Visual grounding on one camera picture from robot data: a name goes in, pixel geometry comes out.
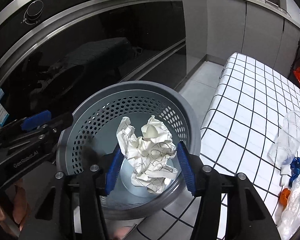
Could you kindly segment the left human hand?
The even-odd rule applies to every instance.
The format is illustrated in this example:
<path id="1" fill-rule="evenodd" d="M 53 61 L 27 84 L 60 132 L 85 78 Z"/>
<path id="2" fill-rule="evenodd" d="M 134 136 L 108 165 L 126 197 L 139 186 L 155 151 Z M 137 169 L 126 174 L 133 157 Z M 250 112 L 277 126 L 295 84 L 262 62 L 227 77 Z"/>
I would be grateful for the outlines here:
<path id="1" fill-rule="evenodd" d="M 0 239 L 18 239 L 31 213 L 23 180 L 0 194 Z"/>

